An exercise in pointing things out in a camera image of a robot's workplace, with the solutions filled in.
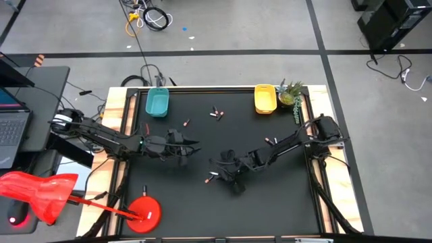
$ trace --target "computer tower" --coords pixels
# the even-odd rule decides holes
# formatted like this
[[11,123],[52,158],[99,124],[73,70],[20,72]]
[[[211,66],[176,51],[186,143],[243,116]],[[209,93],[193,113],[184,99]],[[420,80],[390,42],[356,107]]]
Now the computer tower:
[[367,2],[369,0],[351,0],[352,6],[356,11],[364,11],[367,8]]
[[432,0],[374,0],[357,24],[373,51],[393,49],[432,10]]

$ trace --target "red lamp base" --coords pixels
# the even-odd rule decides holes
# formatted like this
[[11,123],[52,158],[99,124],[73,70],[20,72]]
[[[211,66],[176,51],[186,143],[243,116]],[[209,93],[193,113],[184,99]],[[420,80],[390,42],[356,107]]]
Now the red lamp base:
[[136,233],[149,233],[156,228],[162,216],[161,205],[149,196],[141,196],[135,199],[128,210],[143,216],[145,220],[126,220],[129,228]]

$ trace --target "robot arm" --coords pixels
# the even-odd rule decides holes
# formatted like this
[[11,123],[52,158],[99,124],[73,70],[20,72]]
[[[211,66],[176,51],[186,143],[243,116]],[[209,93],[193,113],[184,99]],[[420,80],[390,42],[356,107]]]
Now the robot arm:
[[121,161],[134,155],[146,155],[151,158],[177,157],[181,166],[187,164],[187,157],[199,151],[193,144],[199,141],[191,140],[175,129],[168,130],[165,137],[143,136],[134,132],[125,135],[87,117],[71,117],[72,121],[55,118],[52,129],[58,134],[74,134],[81,136],[101,147],[108,156]]
[[[307,134],[306,130],[309,127],[317,131],[316,137]],[[206,180],[206,183],[210,182],[213,178],[217,178],[218,180],[227,182],[236,194],[241,194],[245,191],[245,187],[238,181],[238,175],[248,171],[266,169],[276,162],[279,156],[299,146],[310,147],[313,157],[326,157],[329,155],[329,145],[343,142],[347,139],[343,137],[333,118],[321,115],[316,119],[306,122],[292,135],[272,146],[255,149],[242,157],[237,157],[234,151],[222,152],[221,160],[210,160],[216,170],[210,172],[211,177]]]

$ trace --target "laptop keyboard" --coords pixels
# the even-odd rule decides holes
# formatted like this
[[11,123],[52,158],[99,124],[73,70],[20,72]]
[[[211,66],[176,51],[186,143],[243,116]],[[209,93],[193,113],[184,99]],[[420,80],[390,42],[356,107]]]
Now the laptop keyboard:
[[17,145],[21,139],[25,120],[0,119],[0,146]]

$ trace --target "wooden table frame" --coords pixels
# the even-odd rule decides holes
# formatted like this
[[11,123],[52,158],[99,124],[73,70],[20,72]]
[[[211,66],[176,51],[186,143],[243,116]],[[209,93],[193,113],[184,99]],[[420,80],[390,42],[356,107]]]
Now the wooden table frame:
[[[234,87],[253,87],[253,86],[234,86]],[[331,103],[329,99],[329,95],[327,93],[327,87],[324,85],[311,85],[308,87],[310,104],[312,107],[312,112],[315,117],[319,116],[321,113],[334,117],[333,110],[331,108]],[[221,88],[221,86],[202,86],[202,87],[188,87],[188,88]],[[126,134],[130,133],[132,127],[132,120],[134,117],[135,110],[135,97],[132,97],[129,104],[128,112],[124,111],[125,102],[126,102],[126,92],[128,88],[125,87],[114,87],[109,89],[109,94],[107,97],[107,104],[105,106],[105,113],[102,124],[104,126],[113,128],[114,130],[120,130],[120,126],[122,124],[122,117],[127,114]],[[308,112],[307,112],[306,102],[302,103],[302,113],[305,121],[309,120]],[[342,161],[346,160],[345,152],[343,149],[338,149],[336,147],[330,147],[330,151],[333,157],[341,159]],[[92,169],[99,166],[105,159],[107,158],[105,153],[99,153],[95,155],[93,160]],[[336,159],[328,158],[326,159],[326,168],[324,176],[327,176],[329,191],[331,193],[331,197],[333,203],[338,207],[341,211],[342,215],[351,223],[351,225],[356,228],[358,231],[363,231],[363,225],[360,218],[360,213],[358,210],[358,205],[356,201],[356,197],[354,195],[354,189],[351,181],[351,177],[346,165],[337,161]],[[116,187],[119,185],[124,171],[125,163],[121,162],[119,164],[119,169],[117,171],[117,181]],[[318,180],[322,182],[322,173],[318,161],[313,161],[313,166],[315,169],[315,173],[318,177]],[[109,191],[110,187],[114,185],[110,185],[114,168],[114,160],[107,161],[102,167],[100,167],[97,171],[95,171],[91,178],[88,181],[88,191],[86,193],[86,198],[93,198],[96,195]],[[343,233],[340,225],[337,226],[337,230],[333,230],[331,217],[329,215],[329,211],[327,206],[320,198],[321,211],[324,219],[324,228],[325,232],[336,232]],[[103,205],[107,204],[107,197],[98,200],[98,203]],[[102,213],[102,209],[97,207],[87,207],[83,206],[80,223],[78,226],[77,236],[81,236],[86,233],[91,225],[97,220],[99,215]],[[112,214],[110,216],[109,228],[107,229],[108,235],[115,234],[115,226],[117,223],[117,216]]]

